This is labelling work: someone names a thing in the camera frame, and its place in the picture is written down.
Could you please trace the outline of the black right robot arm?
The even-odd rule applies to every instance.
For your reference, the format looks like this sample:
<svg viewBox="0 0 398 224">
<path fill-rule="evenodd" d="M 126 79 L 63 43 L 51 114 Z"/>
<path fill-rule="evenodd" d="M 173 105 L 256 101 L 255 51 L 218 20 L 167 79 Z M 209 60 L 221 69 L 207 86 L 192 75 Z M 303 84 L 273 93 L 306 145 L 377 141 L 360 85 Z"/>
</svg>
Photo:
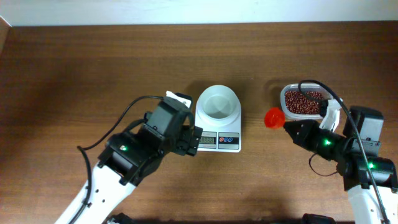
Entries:
<svg viewBox="0 0 398 224">
<path fill-rule="evenodd" d="M 356 223 L 397 223 L 396 167 L 379 156 L 384 117 L 362 106 L 349 112 L 342 135 L 312 119 L 286 122 L 284 129 L 294 144 L 337 163 Z"/>
</svg>

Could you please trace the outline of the orange measuring scoop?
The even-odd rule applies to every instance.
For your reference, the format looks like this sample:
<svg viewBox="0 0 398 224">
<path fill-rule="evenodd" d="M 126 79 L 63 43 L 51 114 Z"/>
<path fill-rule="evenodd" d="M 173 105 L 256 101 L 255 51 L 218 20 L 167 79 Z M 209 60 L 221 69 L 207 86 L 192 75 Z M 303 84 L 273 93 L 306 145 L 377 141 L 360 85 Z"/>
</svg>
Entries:
<svg viewBox="0 0 398 224">
<path fill-rule="evenodd" d="M 264 117 L 264 124 L 270 129 L 279 129 L 285 123 L 285 114 L 279 108 L 271 108 Z"/>
</svg>

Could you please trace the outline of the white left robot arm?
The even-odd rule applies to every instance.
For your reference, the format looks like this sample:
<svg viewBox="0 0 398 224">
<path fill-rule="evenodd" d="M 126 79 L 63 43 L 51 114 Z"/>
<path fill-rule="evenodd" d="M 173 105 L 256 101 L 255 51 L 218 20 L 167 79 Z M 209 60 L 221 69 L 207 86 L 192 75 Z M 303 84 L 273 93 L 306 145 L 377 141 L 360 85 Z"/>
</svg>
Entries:
<svg viewBox="0 0 398 224">
<path fill-rule="evenodd" d="M 103 223 L 107 216 L 155 172 L 170 152 L 195 156 L 202 128 L 195 126 L 192 97 L 167 92 L 153 112 L 131 122 L 120 133 L 108 131 L 104 151 L 90 165 L 87 147 L 79 147 L 87 181 L 57 223 Z"/>
</svg>

